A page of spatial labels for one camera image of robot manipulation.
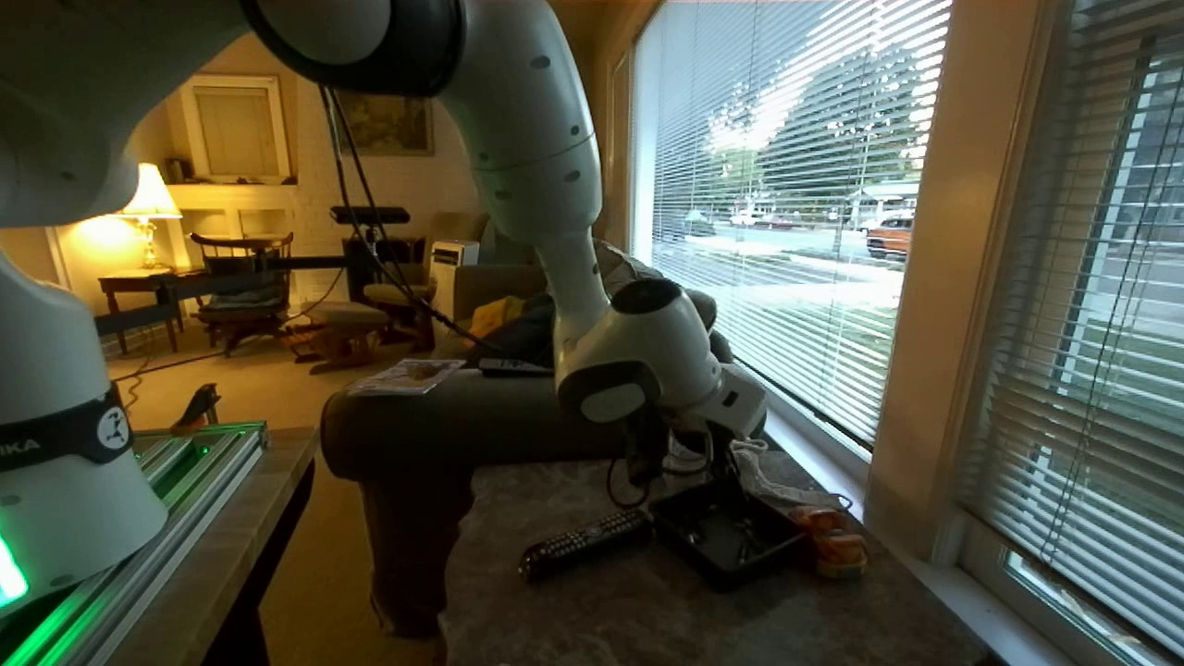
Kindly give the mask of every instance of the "chair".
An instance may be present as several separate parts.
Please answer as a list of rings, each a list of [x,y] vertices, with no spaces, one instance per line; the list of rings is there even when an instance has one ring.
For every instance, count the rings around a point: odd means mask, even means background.
[[[207,327],[211,343],[222,340],[228,354],[244,336],[277,336],[290,319],[290,238],[202,238],[191,232],[202,275],[195,280],[195,319]]]
[[[433,319],[422,307],[438,293],[425,243],[425,238],[382,238],[374,242],[374,262],[362,242],[345,242],[346,295],[386,310],[393,319],[393,336],[409,340],[414,353],[430,353],[438,343]]]

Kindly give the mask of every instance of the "wooden floor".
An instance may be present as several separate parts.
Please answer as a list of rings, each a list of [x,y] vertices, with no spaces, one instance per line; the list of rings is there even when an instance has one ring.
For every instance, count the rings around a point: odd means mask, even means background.
[[[271,425],[313,428],[328,393],[382,369],[382,362],[402,353],[376,348],[374,367],[312,373],[307,362],[296,362],[292,353],[271,336],[244,340],[233,361],[222,361],[195,330],[185,330],[180,353],[170,353],[161,335],[143,330],[131,340],[131,354],[118,354],[116,343],[108,354],[134,428],[166,428],[207,381],[217,385],[222,423],[263,420]],[[359,492],[317,464],[303,521],[263,600],[274,666],[433,663],[433,643],[393,640],[376,631],[367,580],[371,553]]]

